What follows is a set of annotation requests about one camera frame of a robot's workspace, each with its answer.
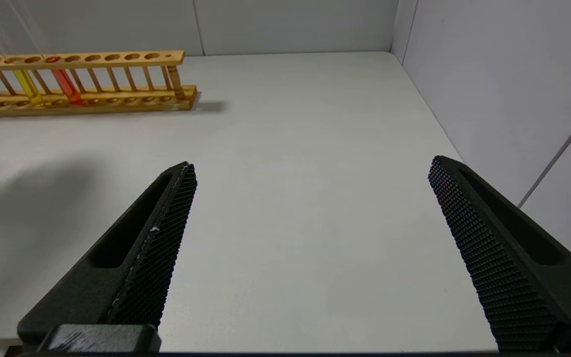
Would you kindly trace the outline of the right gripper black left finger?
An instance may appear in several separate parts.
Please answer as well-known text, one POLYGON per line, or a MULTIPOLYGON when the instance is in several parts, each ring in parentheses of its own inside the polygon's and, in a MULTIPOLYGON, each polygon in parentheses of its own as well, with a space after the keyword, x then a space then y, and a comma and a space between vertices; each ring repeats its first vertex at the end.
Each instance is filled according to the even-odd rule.
POLYGON ((21 319, 21 341, 63 324, 158 327, 196 189, 194 165, 162 172, 21 319))

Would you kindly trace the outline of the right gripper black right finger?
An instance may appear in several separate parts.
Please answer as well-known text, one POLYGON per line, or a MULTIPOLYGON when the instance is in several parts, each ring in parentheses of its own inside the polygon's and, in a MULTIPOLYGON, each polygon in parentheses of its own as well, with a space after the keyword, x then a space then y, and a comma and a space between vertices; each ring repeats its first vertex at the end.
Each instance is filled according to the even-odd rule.
POLYGON ((502 353, 571 353, 571 252, 470 167, 428 180, 502 353))

